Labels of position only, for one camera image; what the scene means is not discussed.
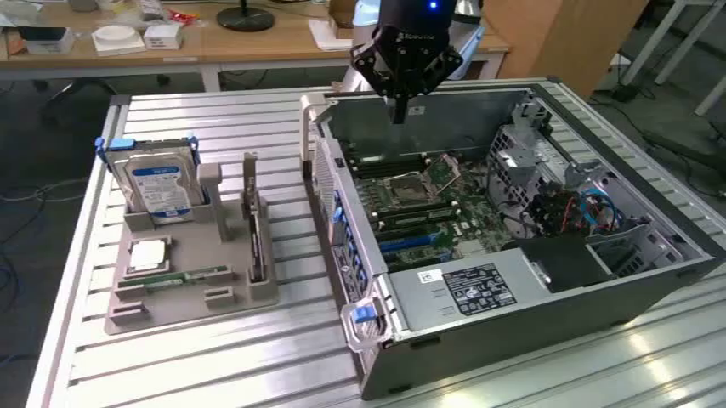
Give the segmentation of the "grey plastic parts rack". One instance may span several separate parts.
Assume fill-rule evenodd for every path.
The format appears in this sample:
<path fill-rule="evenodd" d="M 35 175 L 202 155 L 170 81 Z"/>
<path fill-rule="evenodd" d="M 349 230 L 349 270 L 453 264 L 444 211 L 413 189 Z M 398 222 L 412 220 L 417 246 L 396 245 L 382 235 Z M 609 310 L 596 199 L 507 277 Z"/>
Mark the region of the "grey plastic parts rack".
<path fill-rule="evenodd" d="M 278 301 L 265 199 L 260 195 L 262 234 L 270 261 L 269 278 L 261 283 L 252 283 L 248 272 L 253 257 L 248 223 L 242 217 L 242 191 L 236 199 L 222 200 L 217 190 L 221 181 L 221 168 L 217 165 L 201 164 L 197 180 L 206 190 L 209 202 L 192 208 L 190 220 L 142 229 L 137 214 L 124 217 L 104 321 L 104 331 L 109 335 L 268 307 Z M 146 240 L 165 241 L 165 262 L 158 269 L 130 273 L 132 244 Z M 232 272 L 208 283 L 156 290 L 142 286 L 117 288 L 122 280 L 220 265 L 228 266 Z"/>

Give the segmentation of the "metal disk bay with bracket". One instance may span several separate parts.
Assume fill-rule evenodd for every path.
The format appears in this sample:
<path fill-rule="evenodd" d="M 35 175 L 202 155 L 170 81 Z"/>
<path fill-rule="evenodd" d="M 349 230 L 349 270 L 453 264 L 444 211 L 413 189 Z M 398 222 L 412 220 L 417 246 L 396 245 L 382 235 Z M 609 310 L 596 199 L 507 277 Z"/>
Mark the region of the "metal disk bay with bracket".
<path fill-rule="evenodd" d="M 609 235 L 592 234 L 585 244 L 615 278 L 680 264 L 684 255 L 651 224 L 641 224 Z"/>

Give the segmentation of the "black graphics card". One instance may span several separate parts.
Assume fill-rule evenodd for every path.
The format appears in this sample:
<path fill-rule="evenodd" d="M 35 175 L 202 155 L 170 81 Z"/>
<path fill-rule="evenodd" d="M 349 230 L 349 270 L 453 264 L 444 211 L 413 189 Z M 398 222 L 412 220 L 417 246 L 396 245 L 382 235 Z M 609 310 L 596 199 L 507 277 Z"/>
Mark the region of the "black graphics card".
<path fill-rule="evenodd" d="M 269 278 L 270 261 L 268 255 L 268 244 L 262 234 L 262 205 L 256 183 L 256 155 L 245 153 L 242 155 L 242 217 L 248 223 L 250 252 L 253 262 L 250 266 L 249 281 L 261 283 Z"/>

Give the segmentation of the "white round part on box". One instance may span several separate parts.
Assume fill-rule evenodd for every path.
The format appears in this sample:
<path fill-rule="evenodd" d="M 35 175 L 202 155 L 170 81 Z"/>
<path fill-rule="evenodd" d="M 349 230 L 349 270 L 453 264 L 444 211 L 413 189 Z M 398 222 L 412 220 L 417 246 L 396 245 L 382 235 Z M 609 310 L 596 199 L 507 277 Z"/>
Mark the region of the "white round part on box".
<path fill-rule="evenodd" d="M 146 50 L 136 29 L 128 25 L 106 25 L 92 32 L 92 41 L 98 56 L 117 56 Z"/>

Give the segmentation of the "brown cardboard box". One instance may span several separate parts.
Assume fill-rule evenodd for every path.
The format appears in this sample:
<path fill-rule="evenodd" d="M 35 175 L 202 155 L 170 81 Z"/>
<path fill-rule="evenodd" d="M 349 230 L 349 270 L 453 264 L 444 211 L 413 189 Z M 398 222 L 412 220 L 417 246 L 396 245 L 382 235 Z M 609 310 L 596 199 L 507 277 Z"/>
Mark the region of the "brown cardboard box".
<path fill-rule="evenodd" d="M 350 29 L 357 0 L 328 0 L 328 16 L 337 28 Z"/>

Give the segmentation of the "stack of white papers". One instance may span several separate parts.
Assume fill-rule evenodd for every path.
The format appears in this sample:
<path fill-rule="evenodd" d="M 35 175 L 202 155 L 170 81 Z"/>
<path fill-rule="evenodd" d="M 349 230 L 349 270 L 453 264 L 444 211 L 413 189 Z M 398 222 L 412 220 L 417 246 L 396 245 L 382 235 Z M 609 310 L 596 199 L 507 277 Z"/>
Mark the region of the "stack of white papers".
<path fill-rule="evenodd" d="M 306 26 L 318 50 L 338 52 L 352 48 L 352 34 L 332 19 L 308 20 Z"/>

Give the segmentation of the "white box with black lid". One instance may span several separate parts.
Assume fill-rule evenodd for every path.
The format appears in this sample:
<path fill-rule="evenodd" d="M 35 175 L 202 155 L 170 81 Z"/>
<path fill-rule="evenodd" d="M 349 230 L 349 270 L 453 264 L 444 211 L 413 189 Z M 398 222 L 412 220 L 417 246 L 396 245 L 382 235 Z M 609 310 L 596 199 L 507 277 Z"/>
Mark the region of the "white box with black lid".
<path fill-rule="evenodd" d="M 74 35 L 67 27 L 18 26 L 17 31 L 30 55 L 65 55 L 71 51 Z"/>

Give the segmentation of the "black RAM slot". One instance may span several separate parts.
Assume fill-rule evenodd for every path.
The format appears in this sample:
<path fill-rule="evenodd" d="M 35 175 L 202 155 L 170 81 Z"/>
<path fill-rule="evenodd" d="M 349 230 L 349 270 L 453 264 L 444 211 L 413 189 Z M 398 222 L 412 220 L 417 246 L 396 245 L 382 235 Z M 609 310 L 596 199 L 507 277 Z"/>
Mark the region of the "black RAM slot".
<path fill-rule="evenodd" d="M 425 159 L 420 155 L 408 156 L 361 156 L 353 157 L 348 162 L 354 167 L 373 166 L 400 166 L 400 167 L 421 167 Z"/>
<path fill-rule="evenodd" d="M 352 174 L 358 179 L 380 179 L 393 177 L 409 172 L 420 172 L 425 168 L 417 162 L 378 162 L 358 164 L 352 168 Z"/>

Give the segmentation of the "installed black RAM stick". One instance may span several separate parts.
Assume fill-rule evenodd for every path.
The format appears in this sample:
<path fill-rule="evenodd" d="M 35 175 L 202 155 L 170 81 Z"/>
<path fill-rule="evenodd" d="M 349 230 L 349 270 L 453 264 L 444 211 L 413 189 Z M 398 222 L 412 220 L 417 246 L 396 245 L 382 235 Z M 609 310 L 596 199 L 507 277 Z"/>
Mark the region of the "installed black RAM stick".
<path fill-rule="evenodd" d="M 426 205 L 401 207 L 398 209 L 378 211 L 373 218 L 376 223 L 382 223 L 386 228 L 400 227 L 414 223 L 433 222 L 448 219 L 459 213 L 459 205 L 453 201 L 438 202 Z"/>

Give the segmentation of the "CPU socket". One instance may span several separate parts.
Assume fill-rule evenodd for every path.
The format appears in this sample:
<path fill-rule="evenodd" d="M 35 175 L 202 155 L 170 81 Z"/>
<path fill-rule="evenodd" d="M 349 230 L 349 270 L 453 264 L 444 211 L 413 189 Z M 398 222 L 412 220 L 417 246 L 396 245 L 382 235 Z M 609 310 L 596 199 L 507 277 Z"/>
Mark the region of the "CPU socket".
<path fill-rule="evenodd" d="M 434 193 L 420 172 L 398 174 L 382 180 L 382 192 L 386 206 L 409 207 L 436 202 Z"/>

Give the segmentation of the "wooden cabinet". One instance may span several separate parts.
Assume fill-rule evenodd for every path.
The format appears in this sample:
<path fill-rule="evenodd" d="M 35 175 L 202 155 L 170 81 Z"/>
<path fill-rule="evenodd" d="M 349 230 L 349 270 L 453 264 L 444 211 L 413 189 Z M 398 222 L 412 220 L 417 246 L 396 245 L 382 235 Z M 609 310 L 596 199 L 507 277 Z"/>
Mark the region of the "wooden cabinet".
<path fill-rule="evenodd" d="M 509 44 L 500 78 L 557 77 L 585 98 L 605 75 L 648 0 L 485 0 Z"/>

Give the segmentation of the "blue expansion slot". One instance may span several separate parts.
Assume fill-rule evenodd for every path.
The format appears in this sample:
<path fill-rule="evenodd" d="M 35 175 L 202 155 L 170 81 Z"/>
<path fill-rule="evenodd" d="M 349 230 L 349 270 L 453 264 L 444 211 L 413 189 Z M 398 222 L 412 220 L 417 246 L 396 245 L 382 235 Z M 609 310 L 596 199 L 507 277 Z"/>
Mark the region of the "blue expansion slot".
<path fill-rule="evenodd" d="M 394 239 L 393 241 L 385 241 L 378 244 L 380 252 L 394 252 L 406 250 L 414 247 L 422 247 L 432 245 L 438 237 L 440 233 L 429 233 L 424 235 L 417 235 L 413 237 L 405 237 Z"/>

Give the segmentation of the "grey power supply unit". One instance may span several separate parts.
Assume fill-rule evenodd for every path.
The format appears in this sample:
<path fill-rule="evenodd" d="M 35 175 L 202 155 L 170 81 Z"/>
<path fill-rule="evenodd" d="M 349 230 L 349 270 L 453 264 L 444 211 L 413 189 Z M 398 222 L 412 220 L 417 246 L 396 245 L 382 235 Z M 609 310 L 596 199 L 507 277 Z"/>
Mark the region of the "grey power supply unit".
<path fill-rule="evenodd" d="M 413 332 L 488 319 L 551 297 L 517 248 L 392 273 L 389 287 Z"/>

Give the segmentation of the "white metal table frame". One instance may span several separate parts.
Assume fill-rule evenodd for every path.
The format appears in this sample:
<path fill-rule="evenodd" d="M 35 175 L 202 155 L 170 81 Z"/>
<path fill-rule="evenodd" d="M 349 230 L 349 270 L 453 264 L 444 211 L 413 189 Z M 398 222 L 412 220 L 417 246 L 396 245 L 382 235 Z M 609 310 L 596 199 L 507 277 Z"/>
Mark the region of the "white metal table frame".
<path fill-rule="evenodd" d="M 652 71 L 656 71 L 653 78 L 653 84 L 661 85 L 688 54 L 696 41 L 699 40 L 703 32 L 716 19 L 716 15 L 726 10 L 726 0 L 665 0 L 671 2 L 668 11 L 653 28 L 653 32 L 645 40 L 645 44 L 640 49 L 633 61 L 628 65 L 624 73 L 616 72 L 616 86 L 617 85 L 633 85 L 639 87 L 639 94 L 643 93 L 644 88 L 636 83 L 639 79 L 639 73 L 645 68 L 645 63 L 656 51 L 661 40 L 673 27 L 676 20 L 688 7 L 703 8 L 703 13 L 693 21 L 693 25 L 684 35 L 684 39 L 680 41 L 676 47 L 663 49 L 657 54 L 657 60 L 652 65 Z"/>

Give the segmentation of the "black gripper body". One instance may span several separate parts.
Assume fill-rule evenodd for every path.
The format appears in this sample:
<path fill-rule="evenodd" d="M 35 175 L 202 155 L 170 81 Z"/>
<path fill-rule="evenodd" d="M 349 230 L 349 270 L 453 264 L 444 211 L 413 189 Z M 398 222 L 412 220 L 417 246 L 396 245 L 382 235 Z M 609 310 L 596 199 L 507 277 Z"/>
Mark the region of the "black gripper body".
<path fill-rule="evenodd" d="M 455 0 L 381 0 L 373 51 L 381 58 L 370 87 L 380 96 L 428 94 L 457 66 L 449 24 Z"/>

